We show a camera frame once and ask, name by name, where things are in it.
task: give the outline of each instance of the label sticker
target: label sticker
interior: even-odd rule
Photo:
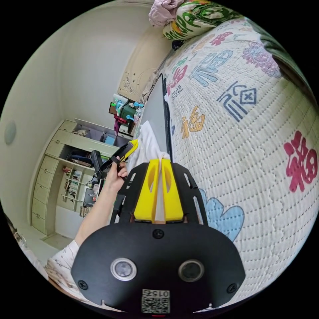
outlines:
[[[142,313],[169,313],[170,293],[168,290],[143,289]]]

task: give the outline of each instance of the white quilted bedspread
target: white quilted bedspread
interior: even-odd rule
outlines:
[[[319,209],[319,116],[283,78],[246,20],[191,39],[166,61],[173,160],[201,189],[246,279],[226,305],[272,283]]]

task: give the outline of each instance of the white sleeve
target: white sleeve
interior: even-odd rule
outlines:
[[[73,240],[63,250],[57,252],[53,257],[49,258],[44,267],[49,278],[56,282],[64,291],[68,292],[70,295],[74,296],[80,301],[85,302],[86,304],[107,310],[119,311],[106,305],[97,305],[87,300],[81,294],[71,275],[71,268],[78,250],[79,246]]]

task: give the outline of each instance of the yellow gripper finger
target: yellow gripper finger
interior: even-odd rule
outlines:
[[[170,160],[162,159],[162,180],[165,222],[181,221],[184,214]]]
[[[136,221],[152,223],[155,221],[159,186],[159,162],[159,159],[152,159],[149,163],[139,200],[134,211],[134,218]]]

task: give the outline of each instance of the drawer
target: drawer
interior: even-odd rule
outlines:
[[[41,169],[54,174],[55,169],[58,165],[59,161],[57,159],[53,159],[52,157],[45,156],[41,165]]]
[[[60,126],[59,130],[72,133],[72,131],[75,129],[76,125],[77,125],[77,123],[75,123],[75,122],[65,120],[62,123],[62,125]]]
[[[36,183],[36,186],[34,188],[34,193],[33,197],[40,202],[47,204],[48,201],[48,196],[49,196],[49,190],[42,185]]]
[[[55,157],[59,157],[63,147],[64,147],[64,144],[56,142],[56,141],[51,141],[46,149],[46,153]]]
[[[52,140],[56,142],[60,142],[62,144],[68,144],[70,142],[70,132],[63,131],[63,130],[57,130],[57,132],[54,134]]]
[[[37,216],[41,217],[42,219],[46,219],[47,206],[44,203],[37,200],[36,198],[33,198],[32,212]]]
[[[50,188],[53,179],[53,174],[47,172],[46,170],[40,169],[37,183],[44,186],[45,188]]]
[[[43,234],[47,234],[46,221],[32,213],[32,226]]]

